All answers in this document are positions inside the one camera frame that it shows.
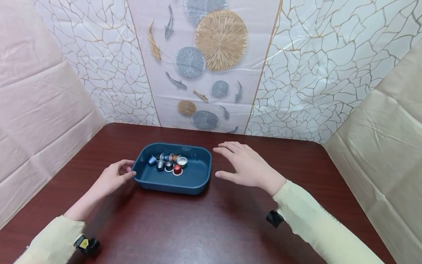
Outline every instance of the gold circular pattern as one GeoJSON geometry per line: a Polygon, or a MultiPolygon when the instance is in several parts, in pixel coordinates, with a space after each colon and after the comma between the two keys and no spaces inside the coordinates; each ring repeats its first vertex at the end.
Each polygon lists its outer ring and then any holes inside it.
{"type": "Polygon", "coordinates": [[[180,113],[186,116],[191,116],[196,113],[196,105],[191,101],[182,100],[177,104],[177,109],[180,113]]]}
{"type": "Polygon", "coordinates": [[[215,11],[196,28],[195,46],[204,55],[210,71],[225,71],[242,60],[248,46],[248,29],[236,13],[215,11]]]}

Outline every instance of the hand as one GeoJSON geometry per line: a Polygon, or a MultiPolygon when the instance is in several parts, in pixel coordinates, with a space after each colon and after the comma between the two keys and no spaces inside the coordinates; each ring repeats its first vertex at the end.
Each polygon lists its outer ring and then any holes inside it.
{"type": "Polygon", "coordinates": [[[286,183],[286,178],[248,145],[239,142],[220,143],[214,151],[225,156],[236,173],[217,171],[215,176],[244,186],[259,187],[274,196],[286,183]]]}
{"type": "Polygon", "coordinates": [[[111,164],[103,171],[89,191],[97,197],[105,197],[113,193],[128,179],[136,175],[131,168],[134,163],[134,161],[121,160],[111,164]]]}

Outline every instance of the gold fish illustration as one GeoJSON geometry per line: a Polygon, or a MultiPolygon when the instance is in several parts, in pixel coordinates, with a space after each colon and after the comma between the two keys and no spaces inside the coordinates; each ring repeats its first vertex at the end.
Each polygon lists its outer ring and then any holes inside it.
{"type": "Polygon", "coordinates": [[[193,93],[196,94],[197,96],[199,96],[199,98],[201,98],[205,102],[209,102],[208,101],[208,98],[206,98],[205,95],[202,95],[202,94],[198,93],[196,90],[193,90],[193,93]]]}
{"type": "Polygon", "coordinates": [[[157,60],[161,61],[161,53],[160,48],[157,47],[155,43],[154,37],[152,36],[152,25],[154,24],[154,20],[152,20],[151,26],[149,26],[148,36],[149,36],[149,44],[151,45],[152,54],[157,58],[157,60]]]}

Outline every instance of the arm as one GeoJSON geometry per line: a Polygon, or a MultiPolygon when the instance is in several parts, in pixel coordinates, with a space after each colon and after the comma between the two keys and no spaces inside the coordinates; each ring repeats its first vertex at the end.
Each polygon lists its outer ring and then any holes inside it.
{"type": "Polygon", "coordinates": [[[82,235],[85,220],[107,195],[128,179],[134,161],[111,164],[94,185],[62,216],[51,221],[31,242],[15,264],[66,264],[75,252],[74,243],[82,235]]]}
{"type": "Polygon", "coordinates": [[[267,191],[293,233],[309,243],[327,263],[383,263],[306,190],[271,168],[249,146],[225,142],[214,151],[225,156],[236,170],[236,173],[217,171],[216,177],[267,191]]]}

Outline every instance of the tray rim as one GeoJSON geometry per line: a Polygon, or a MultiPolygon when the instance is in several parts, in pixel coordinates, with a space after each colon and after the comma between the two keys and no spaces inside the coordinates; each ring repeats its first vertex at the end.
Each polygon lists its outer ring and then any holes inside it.
{"type": "Polygon", "coordinates": [[[197,148],[197,149],[203,149],[203,150],[205,150],[205,151],[208,153],[208,155],[210,155],[210,163],[209,163],[209,168],[208,168],[208,176],[207,176],[206,180],[205,180],[205,181],[204,181],[204,183],[203,183],[203,184],[201,184],[201,185],[198,185],[198,186],[195,186],[195,187],[190,187],[190,186],[184,186],[184,185],[173,185],[173,184],[169,185],[169,184],[161,184],[161,183],[158,183],[158,182],[151,182],[151,181],[145,181],[145,180],[138,180],[138,179],[136,178],[136,175],[135,175],[135,177],[133,177],[133,179],[134,179],[136,182],[139,182],[139,183],[148,183],[148,184],[154,184],[154,185],[160,185],[160,186],[178,187],[178,188],[185,188],[185,189],[199,189],[199,188],[203,187],[204,185],[206,185],[206,184],[208,183],[208,181],[210,180],[210,177],[211,177],[212,155],[211,155],[211,152],[209,152],[209,150],[208,150],[208,149],[206,149],[206,148],[204,148],[204,147],[198,147],[198,146],[192,146],[192,145],[183,145],[183,144],[173,144],[173,143],[166,143],[166,142],[155,142],[155,143],[151,143],[151,144],[146,145],[146,146],[145,146],[145,147],[141,150],[141,152],[139,153],[138,157],[137,157],[137,158],[136,158],[136,160],[135,160],[135,163],[134,163],[134,164],[133,164],[133,166],[132,166],[132,170],[133,170],[133,168],[135,167],[135,164],[138,162],[139,158],[141,157],[141,155],[142,155],[143,151],[144,151],[146,148],[148,148],[149,146],[156,145],[156,144],[165,144],[165,145],[178,146],[178,147],[192,147],[192,148],[197,148]]]}

